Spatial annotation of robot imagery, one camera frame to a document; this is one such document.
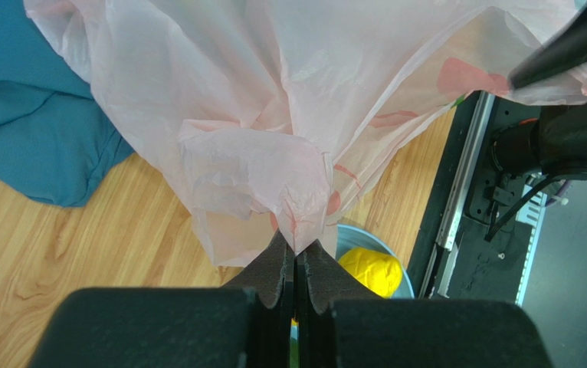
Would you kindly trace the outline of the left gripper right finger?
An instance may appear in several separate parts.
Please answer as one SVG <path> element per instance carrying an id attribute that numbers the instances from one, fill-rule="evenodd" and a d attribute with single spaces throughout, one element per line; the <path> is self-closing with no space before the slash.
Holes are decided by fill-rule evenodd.
<path id="1" fill-rule="evenodd" d="M 549 367 L 515 304 L 385 299 L 313 243 L 296 258 L 303 367 Z"/>

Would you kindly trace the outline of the yellow fake lemon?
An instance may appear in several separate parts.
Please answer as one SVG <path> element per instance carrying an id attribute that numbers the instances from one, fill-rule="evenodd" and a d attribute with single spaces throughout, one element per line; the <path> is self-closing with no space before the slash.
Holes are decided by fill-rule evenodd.
<path id="1" fill-rule="evenodd" d="M 380 297 L 392 297 L 403 281 L 402 266 L 393 255 L 357 247 L 347 251 L 338 263 Z"/>

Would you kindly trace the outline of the blue plate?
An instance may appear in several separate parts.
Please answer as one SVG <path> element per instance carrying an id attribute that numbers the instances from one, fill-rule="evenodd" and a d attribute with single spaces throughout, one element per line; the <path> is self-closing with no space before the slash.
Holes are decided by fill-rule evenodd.
<path id="1" fill-rule="evenodd" d="M 320 346 L 309 336 L 310 328 L 320 329 L 316 320 L 322 317 L 333 300 L 378 296 L 343 269 L 338 260 L 347 251 L 357 247 L 395 256 L 377 237 L 350 225 L 339 225 L 336 237 L 330 240 L 329 245 L 327 248 L 317 241 L 296 258 L 295 284 L 298 295 L 290 332 L 290 367 L 307 366 L 311 361 L 308 349 L 303 349 L 301 342 L 305 340 L 308 345 Z M 403 281 L 393 296 L 385 299 L 415 298 L 403 266 L 402 270 Z"/>

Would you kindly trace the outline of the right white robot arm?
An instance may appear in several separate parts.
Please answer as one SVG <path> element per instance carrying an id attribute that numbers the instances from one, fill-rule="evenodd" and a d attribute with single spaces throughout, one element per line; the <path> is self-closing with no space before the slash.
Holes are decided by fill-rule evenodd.
<path id="1" fill-rule="evenodd" d="M 586 63 L 587 6 L 565 31 L 517 67 L 510 82 L 516 89 L 528 87 Z M 490 154 L 502 173 L 587 180 L 587 103 L 544 108 L 538 120 L 501 130 Z"/>

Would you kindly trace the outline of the blue cloth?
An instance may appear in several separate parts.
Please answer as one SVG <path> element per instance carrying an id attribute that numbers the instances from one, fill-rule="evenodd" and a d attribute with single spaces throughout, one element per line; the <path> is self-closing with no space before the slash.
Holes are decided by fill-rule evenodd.
<path id="1" fill-rule="evenodd" d="M 0 180 L 37 202 L 81 207 L 132 151 L 23 4 L 0 1 Z"/>

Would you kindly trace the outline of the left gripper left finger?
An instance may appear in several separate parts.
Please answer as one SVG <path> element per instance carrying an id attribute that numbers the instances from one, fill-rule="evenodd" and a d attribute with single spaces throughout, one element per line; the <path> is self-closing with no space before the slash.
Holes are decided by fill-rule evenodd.
<path id="1" fill-rule="evenodd" d="M 58 306 L 32 367 L 287 367 L 294 254 L 282 234 L 221 287 L 89 287 Z"/>

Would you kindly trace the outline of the pink plastic bag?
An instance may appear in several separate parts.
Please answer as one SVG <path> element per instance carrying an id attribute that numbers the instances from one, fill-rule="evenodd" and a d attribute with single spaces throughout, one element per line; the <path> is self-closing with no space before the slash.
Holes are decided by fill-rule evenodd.
<path id="1" fill-rule="evenodd" d="M 334 248 L 396 151 L 477 90 L 587 102 L 587 65 L 511 91 L 581 1 L 26 1 L 25 11 L 192 215 L 211 262 L 280 230 Z"/>

